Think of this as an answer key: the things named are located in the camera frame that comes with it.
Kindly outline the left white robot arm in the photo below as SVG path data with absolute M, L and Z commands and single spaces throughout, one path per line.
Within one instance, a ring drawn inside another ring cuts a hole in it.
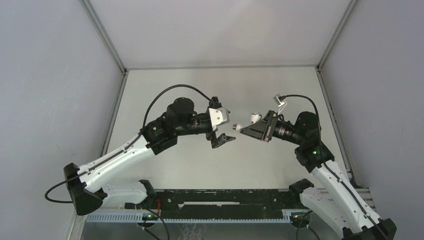
M 179 136 L 205 134 L 214 149 L 234 140 L 224 133 L 216 135 L 218 126 L 230 121 L 230 111 L 216 97 L 204 113 L 195 112 L 194 107 L 191 99 L 179 97 L 121 147 L 81 166 L 66 165 L 63 169 L 66 187 L 77 215 L 85 216 L 101 207 L 120 204 L 153 207 L 157 196 L 148 180 L 118 186 L 112 185 L 110 180 L 134 164 L 175 146 Z

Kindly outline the white plastic water faucet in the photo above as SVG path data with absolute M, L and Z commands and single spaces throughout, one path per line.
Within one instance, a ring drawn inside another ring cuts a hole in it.
M 262 118 L 263 118 L 263 115 L 261 113 L 253 112 L 250 114 L 248 122 L 245 122 L 244 124 L 239 124 L 239 123 L 233 124 L 232 129 L 236 132 L 240 132 L 243 128 L 260 121 Z

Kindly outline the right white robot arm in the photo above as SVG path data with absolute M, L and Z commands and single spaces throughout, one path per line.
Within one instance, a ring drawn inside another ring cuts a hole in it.
M 342 240 L 394 239 L 395 223 L 390 218 L 381 218 L 344 176 L 334 155 L 320 140 L 318 121 L 315 113 L 303 111 L 296 122 L 291 123 L 270 110 L 264 117 L 251 115 L 248 126 L 235 124 L 232 128 L 262 142 L 280 139 L 297 145 L 296 159 L 320 182 L 330 199 L 325 199 L 318 188 L 304 178 L 289 186 L 289 203 L 293 207 L 305 206 L 316 213 Z

